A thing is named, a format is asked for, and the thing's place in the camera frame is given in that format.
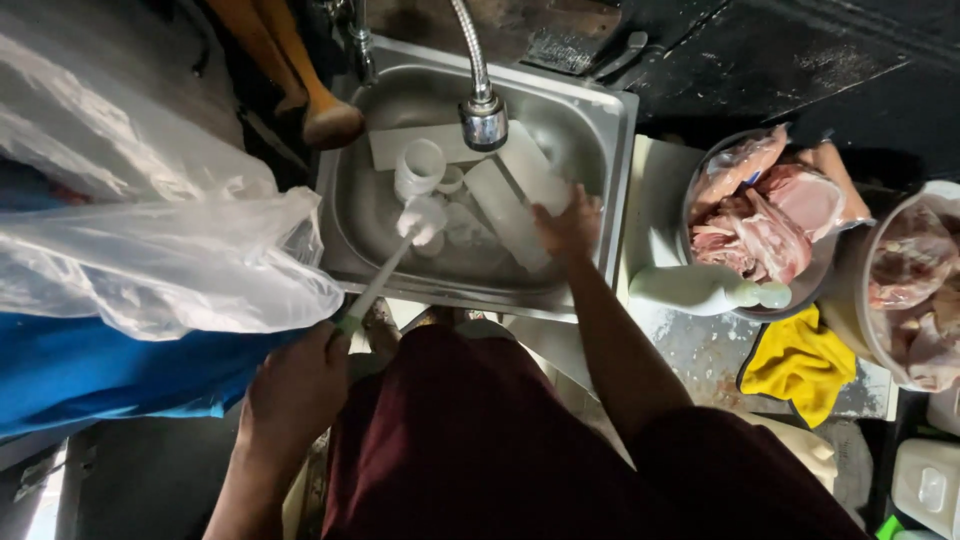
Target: person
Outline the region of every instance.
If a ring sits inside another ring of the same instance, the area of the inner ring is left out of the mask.
[[[591,262],[600,208],[581,186],[563,214],[534,214],[634,467],[509,336],[417,328],[348,390],[348,341],[325,353],[324,322],[252,382],[205,538],[280,538],[281,503],[331,426],[327,538],[867,538],[769,430],[693,405]]]

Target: maroon shirt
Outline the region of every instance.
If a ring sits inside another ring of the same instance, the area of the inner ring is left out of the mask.
[[[514,341],[416,329],[350,389],[324,537],[867,538],[773,433],[728,412],[671,412],[624,442],[636,471]]]

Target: sink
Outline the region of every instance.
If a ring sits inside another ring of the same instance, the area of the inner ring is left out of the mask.
[[[369,131],[456,124],[457,104],[470,92],[469,62],[408,43],[374,37],[378,82],[361,87],[338,78],[331,89],[363,111]],[[634,142],[637,97],[517,65],[490,65],[497,93],[511,119],[523,123],[566,179],[603,199],[600,244],[594,263],[607,283],[616,274]],[[461,164],[467,171],[471,163]],[[361,292],[401,238],[394,223],[403,210],[393,171],[373,170],[370,139],[320,155],[316,190],[324,196],[321,268],[348,292]],[[483,212],[462,188],[451,201]],[[467,248],[446,242],[436,258],[410,252],[387,281],[385,296],[432,305],[470,307],[575,321],[573,300],[558,268],[530,274],[500,246]]]

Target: dish soap bottle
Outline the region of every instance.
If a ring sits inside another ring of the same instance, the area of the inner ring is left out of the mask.
[[[630,281],[631,298],[645,298],[703,317],[738,307],[787,307],[792,296],[783,283],[759,285],[721,264],[647,266]]]

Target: yellow cloth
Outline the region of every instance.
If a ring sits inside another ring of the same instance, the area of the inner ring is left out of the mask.
[[[740,379],[744,394],[791,400],[811,428],[827,419],[840,387],[856,376],[856,355],[810,306],[770,323]]]

